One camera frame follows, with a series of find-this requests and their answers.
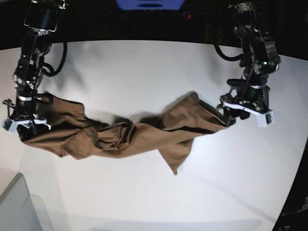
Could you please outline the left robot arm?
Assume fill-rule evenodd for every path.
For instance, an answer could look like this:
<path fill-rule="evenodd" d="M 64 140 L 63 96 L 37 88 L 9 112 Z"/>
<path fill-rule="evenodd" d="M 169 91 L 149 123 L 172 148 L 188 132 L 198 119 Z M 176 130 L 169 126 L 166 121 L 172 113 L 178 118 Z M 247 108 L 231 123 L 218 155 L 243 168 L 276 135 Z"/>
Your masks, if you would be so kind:
<path fill-rule="evenodd" d="M 226 124 L 232 126 L 236 118 L 248 119 L 255 115 L 259 127 L 274 123 L 274 114 L 269 107 L 270 74 L 279 69 L 274 38 L 261 24 L 261 9 L 257 1 L 241 1 L 228 6 L 235 19 L 233 30 L 241 41 L 242 54 L 226 56 L 218 43 L 214 44 L 217 54 L 229 62 L 239 61 L 243 73 L 240 78 L 227 80 L 230 91 L 220 97 L 217 110 L 223 110 Z"/>

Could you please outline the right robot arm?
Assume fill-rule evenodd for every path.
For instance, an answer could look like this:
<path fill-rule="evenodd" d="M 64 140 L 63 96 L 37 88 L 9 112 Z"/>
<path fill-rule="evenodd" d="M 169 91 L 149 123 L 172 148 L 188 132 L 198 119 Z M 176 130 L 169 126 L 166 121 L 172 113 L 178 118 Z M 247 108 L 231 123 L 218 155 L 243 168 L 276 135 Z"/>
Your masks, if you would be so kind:
<path fill-rule="evenodd" d="M 15 102 L 3 100 L 3 105 L 7 107 L 7 116 L 1 123 L 1 127 L 7 132 L 17 132 L 21 140 L 35 135 L 40 125 L 51 128 L 47 119 L 37 114 L 37 110 L 41 105 L 51 106 L 53 97 L 47 93 L 38 93 L 38 87 L 44 76 L 57 75 L 65 63 L 66 41 L 63 42 L 63 54 L 57 69 L 45 62 L 45 55 L 51 50 L 51 36 L 56 32 L 66 6 L 65 0 L 33 0 L 24 19 L 24 26 L 28 30 L 13 74 Z"/>

